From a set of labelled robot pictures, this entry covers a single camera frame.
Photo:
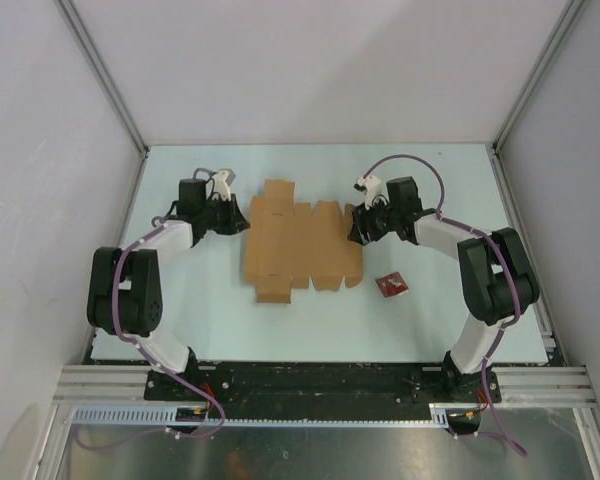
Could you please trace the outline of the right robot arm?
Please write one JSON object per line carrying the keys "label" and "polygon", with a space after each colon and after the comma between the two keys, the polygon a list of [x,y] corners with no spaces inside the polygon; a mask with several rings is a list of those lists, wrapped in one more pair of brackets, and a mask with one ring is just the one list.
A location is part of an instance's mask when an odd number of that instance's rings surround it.
{"label": "right robot arm", "polygon": [[395,233],[458,262],[468,318],[445,354],[438,387],[453,401],[466,400],[486,378],[505,331],[539,299],[539,283],[518,232],[486,232],[425,209],[411,177],[382,185],[369,174],[354,188],[365,200],[353,208],[350,241],[365,246]]}

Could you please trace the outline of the brown cardboard box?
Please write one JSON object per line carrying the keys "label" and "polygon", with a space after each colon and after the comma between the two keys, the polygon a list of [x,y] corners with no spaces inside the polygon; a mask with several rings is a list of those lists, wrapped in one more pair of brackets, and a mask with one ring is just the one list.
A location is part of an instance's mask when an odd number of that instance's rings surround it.
{"label": "brown cardboard box", "polygon": [[251,200],[242,272],[259,304],[289,304],[292,291],[337,292],[364,277],[363,247],[348,239],[353,206],[295,200],[295,184],[267,179]]}

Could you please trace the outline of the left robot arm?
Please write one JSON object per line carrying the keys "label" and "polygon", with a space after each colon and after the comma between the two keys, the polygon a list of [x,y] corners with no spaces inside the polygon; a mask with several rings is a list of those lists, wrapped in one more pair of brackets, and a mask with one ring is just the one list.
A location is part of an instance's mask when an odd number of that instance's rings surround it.
{"label": "left robot arm", "polygon": [[90,325],[138,350],[182,400],[199,392],[201,376],[194,351],[161,326],[161,273],[207,233],[233,236],[250,228],[231,191],[233,170],[207,174],[181,180],[178,198],[152,219],[148,233],[126,247],[94,252],[86,309]]}

